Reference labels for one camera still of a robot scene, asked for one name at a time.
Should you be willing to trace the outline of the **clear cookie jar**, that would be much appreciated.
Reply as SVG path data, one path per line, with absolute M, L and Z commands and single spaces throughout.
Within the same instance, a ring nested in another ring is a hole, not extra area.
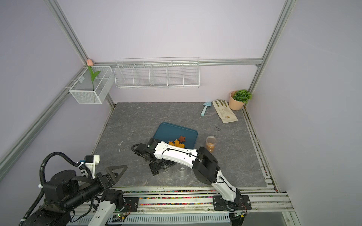
M 177 164 L 176 170 L 179 178 L 184 179 L 189 175 L 189 168 L 185 165 Z
M 206 149 L 207 149 L 209 152 L 212 153 L 212 152 L 214 151 L 214 149 L 215 149 L 216 143 L 217 143 L 216 137 L 214 137 L 214 136 L 208 136 L 208 137 L 206 138 L 206 145 L 205 145 L 205 147 L 206 147 Z
M 160 173 L 161 173 L 161 175 L 164 176 L 164 177 L 170 177 L 170 176 L 172 176 L 172 174 L 173 174 L 173 170 L 172 170 L 171 167 L 169 167 L 169 168 L 166 168 L 166 169 L 162 169 L 162 170 L 160 171 Z

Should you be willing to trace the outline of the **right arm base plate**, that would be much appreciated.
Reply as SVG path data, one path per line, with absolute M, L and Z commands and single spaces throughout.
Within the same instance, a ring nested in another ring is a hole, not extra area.
M 249 196 L 236 196 L 236 201 L 226 201 L 221 195 L 213 196 L 213 206 L 215 211 L 250 211 L 252 210 Z

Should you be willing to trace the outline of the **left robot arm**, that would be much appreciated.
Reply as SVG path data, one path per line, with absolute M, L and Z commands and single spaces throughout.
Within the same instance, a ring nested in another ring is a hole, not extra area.
M 60 156 L 70 165 L 86 172 L 85 176 L 78 176 L 75 170 L 63 170 L 55 174 L 49 181 L 45 177 L 48 161 Z M 53 152 L 47 155 L 39 169 L 41 191 L 29 210 L 20 220 L 21 226 L 65 226 L 74 222 L 75 209 L 86 202 L 90 202 L 91 211 L 94 200 L 99 195 L 99 206 L 89 223 L 90 226 L 105 226 L 116 210 L 125 206 L 123 192 L 112 189 L 127 170 L 126 165 L 106 168 L 106 174 L 92 175 L 85 162 L 74 162 L 62 152 Z

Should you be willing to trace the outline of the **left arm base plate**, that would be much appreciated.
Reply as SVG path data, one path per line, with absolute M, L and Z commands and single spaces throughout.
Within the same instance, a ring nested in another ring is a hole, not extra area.
M 123 198 L 123 206 L 116 208 L 114 213 L 132 213 L 137 212 L 139 206 L 139 197 L 124 197 Z

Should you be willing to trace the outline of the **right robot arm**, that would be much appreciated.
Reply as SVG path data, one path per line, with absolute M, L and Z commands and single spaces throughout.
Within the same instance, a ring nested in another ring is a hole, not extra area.
M 227 211 L 247 209 L 240 190 L 226 179 L 217 159 L 205 147 L 185 149 L 152 138 L 147 144 L 133 145 L 131 150 L 150 162 L 152 175 L 178 163 L 192 169 L 198 181 L 212 185 L 221 194 L 220 207 Z

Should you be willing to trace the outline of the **orange cookies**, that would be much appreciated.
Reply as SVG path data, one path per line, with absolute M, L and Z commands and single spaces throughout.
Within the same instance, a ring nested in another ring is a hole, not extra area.
M 168 144 L 174 147 L 185 148 L 185 141 L 186 138 L 184 136 L 180 136 L 175 141 L 169 141 Z

